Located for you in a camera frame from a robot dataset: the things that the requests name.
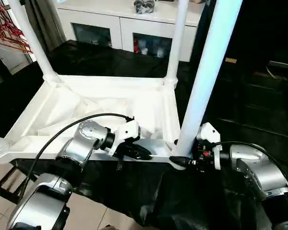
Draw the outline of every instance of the black cloth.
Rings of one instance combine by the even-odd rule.
[[[69,41],[49,56],[59,74],[161,78],[168,61],[122,50]],[[175,89],[182,124],[195,74],[192,64],[181,62]],[[0,84],[0,136],[3,137],[41,86],[36,63]],[[204,120],[222,140],[239,140],[263,146],[288,164],[288,82],[256,75],[246,76],[233,64],[223,64]],[[31,160],[14,162],[24,172]],[[36,173],[49,161],[39,161]],[[230,169],[205,174],[176,171],[169,164],[91,161],[77,190],[94,201],[125,213],[140,225],[161,230],[255,230],[269,226],[243,175]],[[282,164],[288,174],[288,167]]]

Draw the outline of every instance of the glass cabinet door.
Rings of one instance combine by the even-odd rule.
[[[63,9],[58,15],[67,40],[122,49],[119,17]]]
[[[133,33],[134,53],[165,58],[169,56],[171,45],[171,38]]]
[[[112,47],[111,34],[109,28],[93,25],[83,25],[72,23],[73,31],[79,42],[90,43],[98,46]]]

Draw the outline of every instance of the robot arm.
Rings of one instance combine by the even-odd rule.
[[[180,166],[196,167],[199,172],[209,168],[220,170],[227,164],[244,174],[254,196],[261,201],[274,230],[288,230],[288,182],[281,170],[256,145],[242,142],[230,146],[229,152],[222,151],[220,134],[209,124],[203,124],[197,135],[198,148],[194,159],[170,157]]]
[[[120,126],[114,133],[91,120],[80,123],[73,138],[50,165],[48,173],[39,176],[17,205],[7,229],[63,229],[70,211],[66,203],[81,181],[81,173],[92,151],[102,149],[112,156],[121,143],[133,142],[139,137],[140,128],[135,120]]]

